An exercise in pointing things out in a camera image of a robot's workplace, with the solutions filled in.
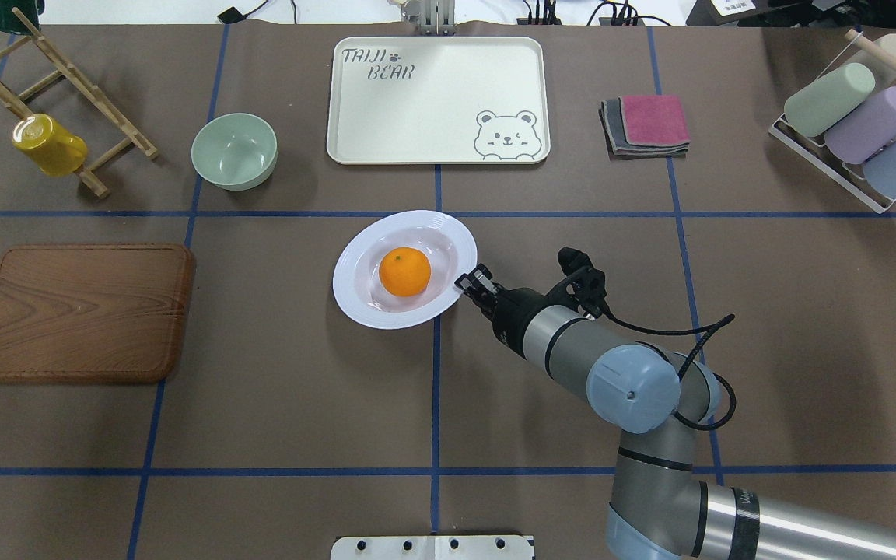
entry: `yellow mug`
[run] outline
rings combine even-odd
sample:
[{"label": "yellow mug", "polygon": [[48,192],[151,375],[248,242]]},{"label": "yellow mug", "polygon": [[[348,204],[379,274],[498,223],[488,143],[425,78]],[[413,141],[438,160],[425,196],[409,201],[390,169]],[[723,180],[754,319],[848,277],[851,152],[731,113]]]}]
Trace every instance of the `yellow mug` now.
[{"label": "yellow mug", "polygon": [[74,173],[85,163],[89,146],[47,114],[31,114],[13,128],[13,145],[47,175]]}]

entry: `light green bowl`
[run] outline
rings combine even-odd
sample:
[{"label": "light green bowl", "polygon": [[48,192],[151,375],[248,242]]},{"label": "light green bowl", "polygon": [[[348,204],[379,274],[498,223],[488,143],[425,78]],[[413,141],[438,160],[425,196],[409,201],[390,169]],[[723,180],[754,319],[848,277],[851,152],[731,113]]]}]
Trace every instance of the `light green bowl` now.
[{"label": "light green bowl", "polygon": [[209,121],[192,141],[192,166],[227,191],[246,191],[267,180],[278,162],[275,131],[263,118],[231,113]]}]

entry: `pink towel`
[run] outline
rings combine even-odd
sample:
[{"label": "pink towel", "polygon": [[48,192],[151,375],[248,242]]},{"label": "pink towel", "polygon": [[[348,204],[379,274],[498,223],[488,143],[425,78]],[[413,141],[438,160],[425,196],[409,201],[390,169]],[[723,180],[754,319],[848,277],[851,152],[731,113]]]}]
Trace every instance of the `pink towel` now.
[{"label": "pink towel", "polygon": [[625,139],[633,145],[683,145],[690,142],[678,96],[622,96]]}]

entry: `bear ear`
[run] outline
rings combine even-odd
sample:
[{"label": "bear ear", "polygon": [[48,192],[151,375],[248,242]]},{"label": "bear ear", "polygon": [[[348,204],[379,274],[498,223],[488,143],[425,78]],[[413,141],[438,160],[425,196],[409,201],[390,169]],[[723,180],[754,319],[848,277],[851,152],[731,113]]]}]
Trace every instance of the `bear ear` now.
[{"label": "bear ear", "polygon": [[534,113],[529,110],[522,110],[520,113],[516,114],[520,120],[525,121],[525,123],[534,126],[534,123],[537,123],[537,117],[534,116]]}]

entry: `wooden tray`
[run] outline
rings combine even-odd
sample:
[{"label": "wooden tray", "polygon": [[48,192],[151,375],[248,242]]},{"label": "wooden tray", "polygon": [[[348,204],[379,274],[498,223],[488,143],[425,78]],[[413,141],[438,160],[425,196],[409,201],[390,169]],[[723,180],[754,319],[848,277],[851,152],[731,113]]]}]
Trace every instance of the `wooden tray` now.
[{"label": "wooden tray", "polygon": [[171,244],[24,245],[0,262],[0,383],[154,383],[181,353],[195,261]]}]

